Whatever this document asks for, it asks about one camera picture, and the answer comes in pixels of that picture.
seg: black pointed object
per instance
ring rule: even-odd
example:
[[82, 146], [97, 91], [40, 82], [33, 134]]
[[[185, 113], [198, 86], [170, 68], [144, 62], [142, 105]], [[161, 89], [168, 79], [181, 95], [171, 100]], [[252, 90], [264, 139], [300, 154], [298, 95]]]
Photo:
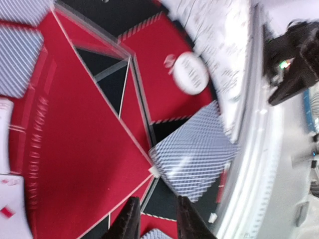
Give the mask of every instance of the black pointed object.
[[140, 239], [140, 199], [130, 197], [101, 239]]
[[295, 58], [283, 82], [269, 97], [275, 106], [303, 92], [319, 80], [319, 23], [302, 22], [290, 27], [284, 36], [265, 47], [266, 67], [271, 69], [282, 60]]
[[217, 239], [207, 228], [188, 197], [178, 196], [177, 201], [179, 239]]

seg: white paper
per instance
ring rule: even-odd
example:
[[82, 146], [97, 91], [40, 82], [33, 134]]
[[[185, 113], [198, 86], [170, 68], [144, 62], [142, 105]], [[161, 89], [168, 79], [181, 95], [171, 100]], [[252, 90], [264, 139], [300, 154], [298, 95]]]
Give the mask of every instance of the white paper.
[[226, 132], [236, 120], [249, 39], [250, 0], [161, 0], [206, 61]]
[[0, 174], [9, 174], [8, 138], [13, 102], [0, 98]]
[[31, 239], [24, 211], [23, 178], [0, 175], [0, 238]]

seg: red felt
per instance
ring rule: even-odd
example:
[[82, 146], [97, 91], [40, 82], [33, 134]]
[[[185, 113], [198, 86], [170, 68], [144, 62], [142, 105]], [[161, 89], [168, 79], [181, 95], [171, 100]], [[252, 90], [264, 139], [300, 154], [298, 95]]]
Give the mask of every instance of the red felt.
[[98, 52], [103, 52], [105, 54], [116, 56], [116, 57], [124, 57], [127, 58], [123, 52], [119, 51], [115, 43], [111, 44], [111, 42], [107, 41], [107, 38], [104, 36], [98, 36], [92, 30], [89, 30], [87, 26], [81, 24], [73, 14], [70, 12], [62, 11], [61, 9], [57, 9], [56, 15], [63, 25], [64, 30], [68, 34], [68, 37], [72, 41], [75, 46], [82, 46], [88, 49], [94, 49]]
[[[139, 197], [140, 200], [143, 200], [143, 197], [146, 195], [147, 190], [149, 189], [152, 181], [153, 181], [153, 177], [150, 178], [147, 182], [145, 182], [133, 195], [132, 197]], [[120, 211], [122, 210], [122, 208], [124, 207], [126, 202], [122, 203], [120, 206], [118, 206], [112, 213], [111, 213], [111, 218], [110, 218], [110, 224], [112, 225], [112, 223], [115, 221], [116, 217], [119, 215]]]
[[159, 229], [169, 237], [177, 239], [177, 222], [148, 215], [141, 215], [141, 235], [144, 235], [153, 229]]
[[120, 39], [136, 53], [152, 121], [191, 116], [212, 102], [208, 87], [199, 95], [188, 95], [168, 73], [164, 65], [166, 57], [172, 54], [177, 59], [191, 48], [163, 13], [137, 30], [129, 30]]
[[71, 239], [130, 195], [149, 177], [151, 165], [98, 91], [53, 14], [38, 29], [47, 57], [44, 64], [37, 63], [25, 96], [12, 99], [12, 122], [26, 128], [21, 133], [25, 140], [10, 131], [10, 164], [13, 171], [21, 169], [25, 179], [34, 238]]
[[[111, 45], [106, 38], [101, 38], [94, 32], [90, 31], [86, 26], [76, 21], [76, 17], [71, 13], [66, 15], [60, 10], [57, 10], [57, 16], [74, 45], [109, 55], [121, 52], [120, 49]], [[121, 119], [129, 128], [130, 132], [141, 145], [143, 150], [148, 152], [151, 146], [146, 130], [147, 123], [143, 119], [143, 107], [137, 96], [138, 90], [134, 82], [135, 77], [133, 76], [132, 67], [133, 66], [131, 64], [124, 91]]]
[[226, 183], [227, 183], [227, 176], [228, 176], [228, 170], [224, 170], [224, 172], [220, 176], [220, 184], [218, 188], [216, 203], [221, 203], [221, 200], [224, 195]]
[[136, 86], [133, 79], [132, 64], [130, 65], [126, 87], [124, 91], [121, 119], [132, 132], [133, 136], [139, 142], [145, 152], [151, 148], [146, 132], [146, 122], [142, 117], [142, 103], [137, 98]]

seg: green light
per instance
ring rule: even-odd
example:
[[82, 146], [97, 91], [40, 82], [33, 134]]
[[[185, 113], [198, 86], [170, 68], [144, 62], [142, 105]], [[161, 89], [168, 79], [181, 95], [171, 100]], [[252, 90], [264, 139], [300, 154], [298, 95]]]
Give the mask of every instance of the green light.
[[290, 66], [290, 63], [288, 63], [287, 61], [283, 61], [282, 63], [280, 63], [280, 68], [284, 69]]

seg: playing card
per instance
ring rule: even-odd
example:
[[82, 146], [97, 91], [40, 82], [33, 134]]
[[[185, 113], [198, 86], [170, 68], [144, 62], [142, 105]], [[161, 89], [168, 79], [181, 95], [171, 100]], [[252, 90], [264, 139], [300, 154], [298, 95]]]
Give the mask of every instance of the playing card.
[[0, 174], [9, 174], [8, 137], [13, 103], [0, 98]]
[[213, 101], [158, 143], [150, 155], [167, 185], [177, 195], [196, 202], [236, 152], [237, 146], [223, 132]]
[[0, 238], [31, 239], [24, 209], [23, 178], [0, 175]]
[[42, 44], [39, 31], [0, 25], [0, 95], [23, 97]]
[[0, 0], [0, 19], [38, 26], [55, 0]]
[[171, 239], [165, 233], [161, 232], [158, 229], [153, 229], [150, 232], [146, 233], [141, 239]]

